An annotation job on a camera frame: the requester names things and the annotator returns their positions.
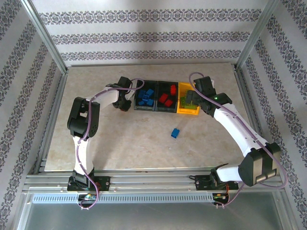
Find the wire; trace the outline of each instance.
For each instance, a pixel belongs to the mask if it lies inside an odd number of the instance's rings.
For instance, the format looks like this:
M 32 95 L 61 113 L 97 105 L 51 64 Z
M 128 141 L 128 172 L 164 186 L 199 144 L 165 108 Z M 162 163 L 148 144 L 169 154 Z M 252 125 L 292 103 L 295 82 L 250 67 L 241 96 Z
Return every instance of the wire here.
M 83 140 L 85 140 L 85 139 L 87 138 L 87 135 L 88 135 L 89 132 L 90 132 L 91 121 L 92 121 L 92 102 L 93 102 L 97 97 L 99 97 L 100 95 L 102 95 L 102 94 L 104 94 L 104 93 L 106 93 L 106 92 L 108 92 L 108 91 L 114 91 L 114 90 L 129 90 L 129 91 L 133 90 L 133 91 L 136 91 L 136 90 L 138 90 L 138 89 L 140 89 L 140 88 L 142 88 L 142 87 L 144 86 L 145 82 L 144 82 L 143 79 L 141 79 L 141 78 L 134 78 L 134 79 L 132 79 L 131 81 L 135 81 L 135 80 L 140 80 L 140 81 L 142 81 L 142 85 L 141 85 L 140 87 L 137 87 L 137 88 L 110 88 L 110 89 L 107 89 L 107 90 L 102 90 L 102 91 L 100 91 L 99 93 L 97 93 L 95 96 L 93 96 L 93 97 L 90 99 L 90 101 L 89 101 L 89 104 L 88 104 L 88 125 L 87 125 L 87 129 L 86 129 L 85 134 L 84 134 L 83 137 L 80 138 L 79 141 L 78 141 L 78 145 L 77 145 L 77 148 L 76 148 L 76 159 L 77 159 L 77 162 L 78 162 L 78 164 L 80 165 L 82 171 L 84 172 L 85 176 L 87 177 L 87 179 L 89 179 L 90 182 L 94 185 L 95 190 L 96 190 L 96 199 L 95 199 L 95 201 L 94 201 L 89 207 L 84 207 L 84 206 L 83 206 L 83 201 L 81 201 L 81 203 L 78 204 L 78 205 L 81 207 L 81 209 L 87 209 L 87 210 L 89 210 L 91 207 L 93 207 L 93 206 L 97 203 L 97 201 L 98 201 L 98 196 L 99 196 L 99 189 L 98 189 L 97 184 L 96 184 L 96 183 L 94 182 L 94 180 L 86 173 L 86 170 L 85 170 L 85 168 L 83 167 L 83 165 L 82 165 L 82 163 L 81 163 L 81 161 L 80 161 L 80 158 L 79 158 L 79 145 L 81 144 L 81 141 L 83 141 Z
M 199 74 L 201 75 L 203 78 L 205 77 L 202 73 L 200 72 L 193 72 L 189 75 L 189 82 L 192 86 L 192 88 L 195 90 L 195 92 L 201 96 L 203 99 L 213 103 L 214 105 L 220 107 L 220 108 L 223 108 L 225 109 L 231 116 L 235 117 L 235 119 L 240 123 L 240 125 L 249 133 L 249 135 L 255 140 L 255 142 L 257 144 L 259 144 L 259 146 L 264 149 L 264 151 L 272 158 L 272 160 L 278 165 L 278 167 L 280 168 L 280 170 L 282 171 L 283 173 L 283 176 L 284 176 L 284 182 L 282 185 L 280 186 L 271 186 L 271 185 L 267 185 L 267 184 L 263 184 L 263 183 L 260 183 L 261 185 L 263 186 L 266 186 L 266 187 L 270 187 L 270 188 L 277 188 L 277 189 L 281 189 L 281 188 L 285 188 L 287 183 L 288 183 L 288 176 L 287 176 L 287 172 L 285 171 L 284 167 L 280 164 L 280 162 L 273 156 L 273 154 L 271 154 L 271 152 L 258 140 L 258 138 L 250 131 L 250 129 L 244 124 L 244 122 L 241 120 L 241 118 L 239 116 L 237 116 L 234 112 L 232 112 L 231 110 L 229 110 L 228 108 L 226 108 L 225 106 L 217 103 L 216 101 L 206 97 L 205 95 L 203 95 L 200 91 L 198 91 L 195 86 L 194 86 L 194 83 L 192 82 L 192 76 L 194 74 Z M 230 201 L 228 202 L 226 205 L 230 204 L 236 197 L 237 195 L 239 194 L 239 192 L 243 189 L 243 186 L 244 184 L 242 184 L 242 186 L 240 187 L 240 189 L 238 190 L 238 192 L 236 193 L 235 197 Z

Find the striped wall pattern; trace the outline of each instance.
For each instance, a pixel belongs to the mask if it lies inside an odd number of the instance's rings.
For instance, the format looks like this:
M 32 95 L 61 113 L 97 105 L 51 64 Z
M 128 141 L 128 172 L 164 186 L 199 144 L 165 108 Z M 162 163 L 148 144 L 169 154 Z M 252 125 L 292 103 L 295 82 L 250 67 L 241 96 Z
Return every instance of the striped wall pattern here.
M 286 192 L 299 229 L 307 229 L 306 26 L 298 5 L 305 3 L 279 3 L 241 73 L 262 135 L 282 149 Z
M 0 230 L 10 229 L 61 72 L 18 0 L 0 2 Z
M 69 0 L 62 6 L 60 0 L 35 0 L 34 5 L 66 65 L 75 66 L 235 63 L 267 0 L 234 2 Z

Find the wallpaper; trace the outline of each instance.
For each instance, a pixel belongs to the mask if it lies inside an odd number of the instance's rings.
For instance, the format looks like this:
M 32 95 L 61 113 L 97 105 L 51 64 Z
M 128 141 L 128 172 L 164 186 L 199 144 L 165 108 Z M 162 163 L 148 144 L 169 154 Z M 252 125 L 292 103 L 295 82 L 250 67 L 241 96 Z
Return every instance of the wallpaper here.
M 267 0 L 33 0 L 67 66 L 235 63 Z
M 307 229 L 306 27 L 306 3 L 281 1 L 242 68 L 258 127 L 282 149 L 299 229 Z
M 0 0 L 0 230 L 33 167 L 61 72 L 18 0 Z

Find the blue lego brick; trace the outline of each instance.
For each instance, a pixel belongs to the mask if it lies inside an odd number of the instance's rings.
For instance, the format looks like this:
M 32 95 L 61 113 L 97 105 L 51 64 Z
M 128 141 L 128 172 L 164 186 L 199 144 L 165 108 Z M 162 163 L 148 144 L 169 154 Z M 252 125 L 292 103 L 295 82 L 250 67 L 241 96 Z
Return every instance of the blue lego brick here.
M 147 105 L 152 106 L 154 103 L 153 99 L 148 99 Z
M 143 98 L 143 96 L 145 95 L 146 91 L 145 90 L 140 90 L 138 98 Z
M 144 101 L 144 102 L 147 102 L 148 99 L 149 99 L 149 96 L 148 96 L 148 95 L 144 95 L 144 96 L 143 96 L 143 101 Z
M 151 97 L 153 95 L 154 91 L 152 89 L 147 90 L 146 95 Z
M 177 138 L 178 135 L 179 135 L 179 132 L 180 132 L 179 129 L 174 128 L 174 130 L 173 130 L 173 132 L 172 132 L 172 134 L 171 134 L 171 137 Z

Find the table surface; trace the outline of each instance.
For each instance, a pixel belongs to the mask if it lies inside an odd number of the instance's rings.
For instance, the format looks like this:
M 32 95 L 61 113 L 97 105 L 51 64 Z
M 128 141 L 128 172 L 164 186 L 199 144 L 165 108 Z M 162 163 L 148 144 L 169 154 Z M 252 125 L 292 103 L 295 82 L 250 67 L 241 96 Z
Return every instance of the table surface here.
M 189 74 L 195 71 L 210 76 L 217 93 L 225 92 L 248 121 L 230 63 L 74 67 L 69 70 L 45 171 L 74 168 L 74 143 L 67 120 L 75 97 L 92 96 L 121 76 L 188 82 Z M 174 128 L 180 129 L 177 139 L 170 136 Z M 112 105 L 100 111 L 91 153 L 97 170 L 217 166 L 243 160 L 228 132 L 203 111 L 198 116 L 136 111 L 133 104 L 126 113 Z

